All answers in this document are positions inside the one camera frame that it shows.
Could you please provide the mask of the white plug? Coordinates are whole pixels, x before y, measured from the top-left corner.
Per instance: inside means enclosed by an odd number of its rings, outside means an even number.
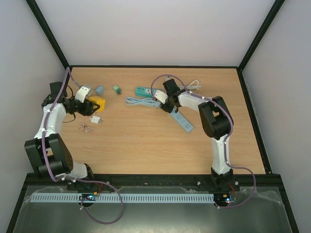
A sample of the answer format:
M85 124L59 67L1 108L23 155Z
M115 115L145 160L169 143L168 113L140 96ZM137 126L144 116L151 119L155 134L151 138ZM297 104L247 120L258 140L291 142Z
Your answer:
M90 122L94 124L101 124L102 123L102 118L100 116L92 116L90 118Z

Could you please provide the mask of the yellow cube adapter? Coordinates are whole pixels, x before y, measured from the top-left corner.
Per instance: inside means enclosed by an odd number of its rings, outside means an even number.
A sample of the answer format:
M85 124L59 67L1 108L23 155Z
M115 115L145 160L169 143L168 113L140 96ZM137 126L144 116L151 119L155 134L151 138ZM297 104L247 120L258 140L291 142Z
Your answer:
M105 99L98 97L98 96L93 96L93 97L89 97L89 100L100 106L100 108L96 112L102 112L104 110Z

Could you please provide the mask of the light blue charger plug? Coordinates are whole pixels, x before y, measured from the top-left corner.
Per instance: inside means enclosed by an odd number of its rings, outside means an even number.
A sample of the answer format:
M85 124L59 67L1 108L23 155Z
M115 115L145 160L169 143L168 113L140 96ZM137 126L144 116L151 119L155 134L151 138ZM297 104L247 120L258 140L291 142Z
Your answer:
M104 87L102 85L99 85L96 89L95 89L96 95L97 96L101 96L104 92Z

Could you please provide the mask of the light blue power strip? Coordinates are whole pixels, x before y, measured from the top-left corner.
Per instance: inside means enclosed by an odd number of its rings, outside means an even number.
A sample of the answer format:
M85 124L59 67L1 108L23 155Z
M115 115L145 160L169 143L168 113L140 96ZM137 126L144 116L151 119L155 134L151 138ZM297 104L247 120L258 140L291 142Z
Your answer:
M177 124L186 132L190 133L194 127L190 122L183 117L183 115L175 110L172 110L170 116L177 122Z

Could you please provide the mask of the green charger plug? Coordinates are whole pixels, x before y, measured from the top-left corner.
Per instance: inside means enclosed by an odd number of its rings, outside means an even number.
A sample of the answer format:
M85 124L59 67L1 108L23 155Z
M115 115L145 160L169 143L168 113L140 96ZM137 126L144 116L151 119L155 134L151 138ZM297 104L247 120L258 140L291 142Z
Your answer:
M114 86L113 86L113 90L114 90L114 92L115 92L117 95L121 95L121 94L122 94L121 88L120 88L119 86L117 86L117 85L114 85Z

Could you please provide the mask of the teal power strip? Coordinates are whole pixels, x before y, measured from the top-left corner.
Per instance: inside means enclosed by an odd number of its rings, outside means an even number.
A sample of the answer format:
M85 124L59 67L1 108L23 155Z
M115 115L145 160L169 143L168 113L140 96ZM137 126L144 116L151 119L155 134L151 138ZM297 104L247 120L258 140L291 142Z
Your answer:
M135 95L144 98L151 98L151 89L149 87L137 86L135 88Z

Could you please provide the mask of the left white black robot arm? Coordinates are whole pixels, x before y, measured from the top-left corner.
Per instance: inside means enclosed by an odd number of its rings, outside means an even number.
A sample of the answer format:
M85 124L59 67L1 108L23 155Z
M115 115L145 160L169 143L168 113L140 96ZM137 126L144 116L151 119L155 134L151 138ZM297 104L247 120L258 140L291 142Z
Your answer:
M61 138L63 120L67 114L91 116L100 106L87 99L90 88L81 86L70 98L66 84L50 84L50 94L41 106L43 118L33 139L24 144L25 151L38 178L59 180L92 180L94 174L87 164L77 163Z

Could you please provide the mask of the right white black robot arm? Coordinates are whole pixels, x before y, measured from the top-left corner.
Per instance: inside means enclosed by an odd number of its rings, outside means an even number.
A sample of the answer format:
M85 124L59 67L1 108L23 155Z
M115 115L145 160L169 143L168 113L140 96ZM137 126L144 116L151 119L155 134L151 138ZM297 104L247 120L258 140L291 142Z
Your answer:
M223 190L228 186L233 176L229 165L229 138L233 131L233 119L222 97L203 97L185 88L177 86L174 79L163 83L165 93L156 91L155 98L159 100L164 110L176 110L188 107L199 113L202 128L211 139L213 163L211 167L211 182L215 189Z

